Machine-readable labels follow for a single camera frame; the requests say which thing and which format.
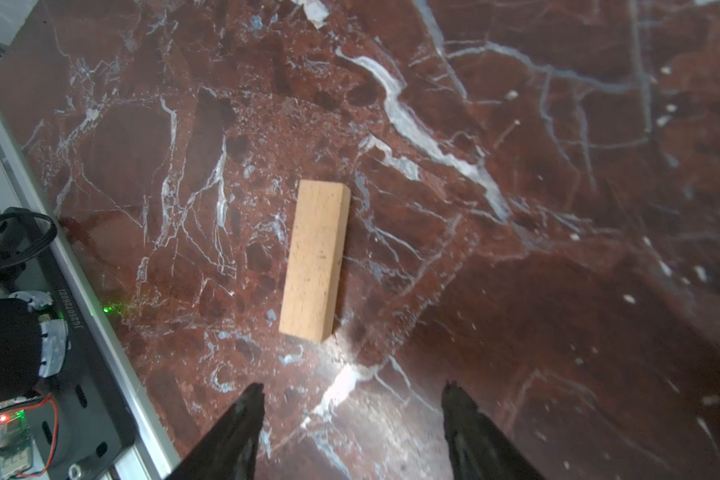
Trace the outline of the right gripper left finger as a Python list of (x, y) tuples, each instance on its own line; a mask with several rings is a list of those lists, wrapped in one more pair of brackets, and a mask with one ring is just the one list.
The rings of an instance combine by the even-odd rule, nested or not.
[(253, 479), (264, 418), (264, 385), (252, 383), (167, 479)]

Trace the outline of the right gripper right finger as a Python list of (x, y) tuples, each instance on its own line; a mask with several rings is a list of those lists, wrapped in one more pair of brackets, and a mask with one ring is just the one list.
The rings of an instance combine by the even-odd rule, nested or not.
[(544, 478), (457, 382), (446, 382), (441, 406), (455, 479)]

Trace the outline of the wood block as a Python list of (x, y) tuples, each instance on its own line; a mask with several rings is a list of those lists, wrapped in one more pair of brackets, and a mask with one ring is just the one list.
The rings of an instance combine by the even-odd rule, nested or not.
[(279, 331), (320, 343), (332, 332), (346, 239), (350, 189), (299, 183)]

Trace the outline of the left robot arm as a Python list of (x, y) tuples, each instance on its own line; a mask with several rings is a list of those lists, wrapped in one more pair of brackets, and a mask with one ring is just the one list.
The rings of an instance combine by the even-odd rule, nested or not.
[(19, 298), (0, 299), (0, 403), (27, 395), (65, 362), (69, 329)]

